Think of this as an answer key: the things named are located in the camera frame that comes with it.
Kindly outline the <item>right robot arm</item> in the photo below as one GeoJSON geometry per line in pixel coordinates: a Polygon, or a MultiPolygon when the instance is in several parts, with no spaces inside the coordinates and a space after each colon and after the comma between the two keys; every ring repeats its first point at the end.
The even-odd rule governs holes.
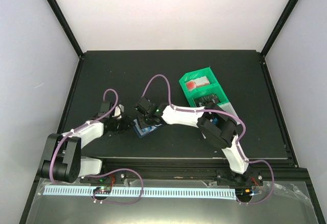
{"type": "Polygon", "coordinates": [[[238,117],[214,103],[197,108],[166,103],[157,106],[145,97],[138,100],[135,109],[141,114],[136,119],[140,129],[160,125],[183,125],[199,129],[204,139],[221,149],[228,160],[231,173],[223,179],[237,186],[244,186],[250,180],[249,160],[240,145],[246,128],[238,117]]]}

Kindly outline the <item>blue card holder wallet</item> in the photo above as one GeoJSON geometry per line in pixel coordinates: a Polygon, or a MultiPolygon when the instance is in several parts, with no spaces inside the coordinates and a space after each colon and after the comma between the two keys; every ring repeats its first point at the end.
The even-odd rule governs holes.
{"type": "Polygon", "coordinates": [[[145,137],[146,135],[152,133],[157,128],[162,126],[162,124],[160,124],[160,125],[157,125],[157,126],[151,126],[151,127],[141,129],[139,127],[138,123],[137,123],[137,119],[134,119],[133,122],[134,122],[134,130],[136,131],[139,138],[145,137]]]}

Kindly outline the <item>blue credit card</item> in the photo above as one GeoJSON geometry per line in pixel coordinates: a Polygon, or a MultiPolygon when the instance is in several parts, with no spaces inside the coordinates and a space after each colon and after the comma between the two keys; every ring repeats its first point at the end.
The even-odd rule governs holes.
{"type": "Polygon", "coordinates": [[[151,126],[151,127],[147,127],[147,128],[143,128],[143,129],[137,129],[137,131],[138,131],[140,137],[144,137],[144,136],[150,134],[151,132],[155,131],[159,127],[161,127],[161,125],[151,126]]]}

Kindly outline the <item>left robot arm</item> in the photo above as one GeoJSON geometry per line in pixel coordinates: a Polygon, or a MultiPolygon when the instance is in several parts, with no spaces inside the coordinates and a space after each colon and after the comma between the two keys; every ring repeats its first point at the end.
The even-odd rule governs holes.
{"type": "Polygon", "coordinates": [[[48,135],[37,175],[67,183],[91,175],[99,183],[106,182],[110,171],[102,165],[102,160],[83,157],[81,151],[102,136],[122,133],[134,125],[123,105],[102,102],[99,112],[83,125],[66,133],[48,135]]]}

